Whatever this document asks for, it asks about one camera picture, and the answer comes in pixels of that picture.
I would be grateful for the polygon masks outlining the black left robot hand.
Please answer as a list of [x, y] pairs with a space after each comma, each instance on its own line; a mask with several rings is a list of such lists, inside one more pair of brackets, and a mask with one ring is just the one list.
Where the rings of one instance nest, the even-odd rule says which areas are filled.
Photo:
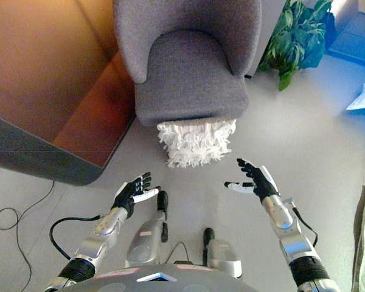
[[146, 172], [138, 176], [132, 182], [125, 182], [116, 192], [112, 209], [122, 207], [127, 211], [127, 218], [130, 218], [134, 212], [134, 205], [141, 201], [145, 201], [161, 191], [161, 187], [157, 186], [149, 189], [151, 184], [151, 173]]

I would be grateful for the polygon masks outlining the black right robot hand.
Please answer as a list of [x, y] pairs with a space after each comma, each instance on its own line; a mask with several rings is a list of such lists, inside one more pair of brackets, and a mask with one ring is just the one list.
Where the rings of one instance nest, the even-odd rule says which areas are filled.
[[260, 201], [271, 195], [280, 196], [276, 183], [264, 165], [256, 167], [250, 161], [245, 161], [242, 158], [237, 158], [237, 163], [241, 171], [252, 179], [252, 182], [226, 181], [224, 183], [226, 188], [239, 193], [253, 193], [260, 198]]

